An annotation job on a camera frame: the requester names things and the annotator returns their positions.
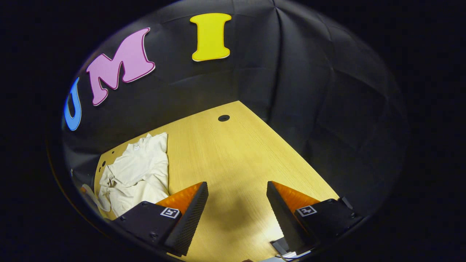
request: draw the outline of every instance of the white cloth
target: white cloth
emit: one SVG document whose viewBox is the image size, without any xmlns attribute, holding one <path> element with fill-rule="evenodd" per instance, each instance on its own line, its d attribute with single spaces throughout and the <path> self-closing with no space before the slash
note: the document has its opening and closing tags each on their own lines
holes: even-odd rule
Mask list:
<svg viewBox="0 0 466 262">
<path fill-rule="evenodd" d="M 128 144 L 123 155 L 107 165 L 100 179 L 104 211 L 119 217 L 141 201 L 157 203 L 168 197 L 167 133 L 147 134 Z"/>
</svg>

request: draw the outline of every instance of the blue letter u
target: blue letter u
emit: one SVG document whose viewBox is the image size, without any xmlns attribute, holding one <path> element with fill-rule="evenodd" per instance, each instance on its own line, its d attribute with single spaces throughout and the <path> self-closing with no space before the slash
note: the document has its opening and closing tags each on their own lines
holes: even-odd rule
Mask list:
<svg viewBox="0 0 466 262">
<path fill-rule="evenodd" d="M 68 125 L 71 131 L 76 130 L 79 126 L 79 123 L 81 122 L 81 102 L 79 102 L 78 96 L 78 81 L 79 77 L 76 79 L 75 83 L 73 84 L 70 90 L 71 98 L 73 100 L 73 106 L 75 107 L 75 116 L 72 117 L 69 112 L 68 98 L 66 99 L 64 110 L 66 124 Z"/>
</svg>

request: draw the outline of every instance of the pink letter m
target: pink letter m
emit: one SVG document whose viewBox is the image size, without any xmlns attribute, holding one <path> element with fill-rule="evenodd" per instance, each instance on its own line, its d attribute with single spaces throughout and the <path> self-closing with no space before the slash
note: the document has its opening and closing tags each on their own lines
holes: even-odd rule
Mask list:
<svg viewBox="0 0 466 262">
<path fill-rule="evenodd" d="M 129 83 L 139 79 L 155 69 L 155 63 L 147 60 L 144 49 L 144 36 L 150 28 L 139 30 L 126 37 L 116 50 L 113 60 L 105 54 L 99 55 L 88 66 L 90 85 L 94 98 L 93 105 L 99 105 L 108 96 L 109 92 L 103 88 L 100 80 L 113 90 L 118 88 L 120 66 L 123 65 L 123 82 Z"/>
</svg>

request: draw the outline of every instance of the light wood tabletop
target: light wood tabletop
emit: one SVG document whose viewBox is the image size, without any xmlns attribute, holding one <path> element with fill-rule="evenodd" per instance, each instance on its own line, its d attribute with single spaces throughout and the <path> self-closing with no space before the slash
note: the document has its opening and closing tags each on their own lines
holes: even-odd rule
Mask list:
<svg viewBox="0 0 466 262">
<path fill-rule="evenodd" d="M 221 115 L 229 115 L 224 122 Z M 267 182 L 276 181 L 317 200 L 338 199 L 320 175 L 240 101 L 174 121 L 149 133 L 168 134 L 169 194 L 207 181 L 209 198 L 192 239 L 188 262 L 258 262 L 277 251 L 270 241 L 283 237 L 268 202 Z M 128 143 L 101 155 L 94 190 L 106 165 L 121 156 Z M 100 210 L 103 217 L 115 219 Z"/>
</svg>

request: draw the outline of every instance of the white shirt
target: white shirt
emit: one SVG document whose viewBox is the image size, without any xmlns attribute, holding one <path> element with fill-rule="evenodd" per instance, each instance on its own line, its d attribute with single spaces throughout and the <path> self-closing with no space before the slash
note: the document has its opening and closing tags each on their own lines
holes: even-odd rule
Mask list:
<svg viewBox="0 0 466 262">
<path fill-rule="evenodd" d="M 107 165 L 100 179 L 104 211 L 119 217 L 141 201 L 157 203 L 168 197 L 167 133 L 147 134 L 128 144 L 123 155 Z"/>
</svg>

